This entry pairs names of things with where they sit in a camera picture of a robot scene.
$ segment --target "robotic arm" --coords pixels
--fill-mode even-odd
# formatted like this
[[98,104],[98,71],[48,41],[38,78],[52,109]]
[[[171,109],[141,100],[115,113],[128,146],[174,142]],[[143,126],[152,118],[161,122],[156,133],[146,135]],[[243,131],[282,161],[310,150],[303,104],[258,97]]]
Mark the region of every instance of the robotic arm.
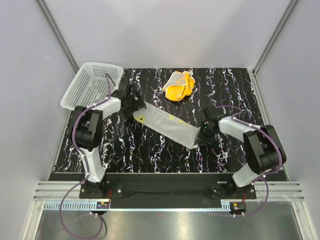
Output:
[[[104,181],[105,171],[102,168],[98,150],[102,141],[103,120],[117,112],[121,112],[124,117],[129,118],[141,108],[147,108],[140,94],[131,84],[120,83],[118,90],[111,96],[109,101],[88,111],[81,118],[75,135],[76,143],[84,151],[89,164],[90,174],[86,186],[97,193],[106,192],[106,186],[104,185],[104,182],[106,182]],[[77,106],[74,109],[68,126],[70,139],[75,122],[85,109],[83,106]],[[239,188],[252,183],[259,175],[279,166],[279,156],[274,146],[261,133],[234,121],[231,116],[224,114],[221,108],[210,106],[205,108],[203,112],[205,122],[199,128],[195,144],[199,146],[212,144],[215,141],[215,135],[218,133],[227,134],[244,143],[247,162],[233,174],[227,183],[228,193],[234,193]],[[256,125],[255,127],[272,138],[281,153],[282,163],[285,163],[287,158],[273,126]],[[84,164],[84,169],[87,174],[86,164]]]

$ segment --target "gray wall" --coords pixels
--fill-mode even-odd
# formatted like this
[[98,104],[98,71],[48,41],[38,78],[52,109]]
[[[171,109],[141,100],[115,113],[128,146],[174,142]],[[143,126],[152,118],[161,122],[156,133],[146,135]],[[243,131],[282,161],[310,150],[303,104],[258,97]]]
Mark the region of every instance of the gray wall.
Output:
[[35,0],[1,1],[0,46],[0,233],[17,240],[48,176],[75,73]]
[[46,0],[78,65],[253,68],[290,0]]
[[320,236],[320,1],[302,0],[258,73],[271,118]]

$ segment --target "folded cloth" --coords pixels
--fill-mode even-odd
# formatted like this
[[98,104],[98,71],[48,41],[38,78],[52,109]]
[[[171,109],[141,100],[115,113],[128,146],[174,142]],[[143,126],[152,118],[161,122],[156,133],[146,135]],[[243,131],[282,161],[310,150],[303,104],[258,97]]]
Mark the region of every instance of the folded cloth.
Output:
[[171,101],[178,102],[185,96],[190,96],[196,83],[192,77],[193,74],[192,71],[175,71],[172,73],[170,79],[162,88],[165,97]]

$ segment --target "metal floor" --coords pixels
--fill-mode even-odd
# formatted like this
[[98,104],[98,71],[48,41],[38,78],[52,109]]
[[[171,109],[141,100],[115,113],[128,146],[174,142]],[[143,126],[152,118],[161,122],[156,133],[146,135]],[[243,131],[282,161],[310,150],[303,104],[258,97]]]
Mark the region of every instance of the metal floor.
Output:
[[[248,202],[247,212],[259,207]],[[97,233],[100,221],[86,216],[85,211],[64,211],[68,229],[82,238]],[[99,240],[301,240],[298,223],[290,202],[268,202],[264,210],[254,216],[222,217],[229,213],[210,212],[127,212],[110,211],[103,215],[105,226]],[[64,230],[58,211],[44,210],[36,240],[74,239]]]

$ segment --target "white panel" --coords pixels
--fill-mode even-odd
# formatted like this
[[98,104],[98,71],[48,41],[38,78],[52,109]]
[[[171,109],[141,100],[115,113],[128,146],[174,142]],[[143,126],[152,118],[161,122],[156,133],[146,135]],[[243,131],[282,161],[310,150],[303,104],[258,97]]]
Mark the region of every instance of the white panel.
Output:
[[300,1],[258,73],[272,122],[320,236],[320,1]]
[[290,0],[46,0],[76,62],[253,68]]
[[75,73],[35,0],[1,1],[0,32],[0,232],[17,240],[52,165]]

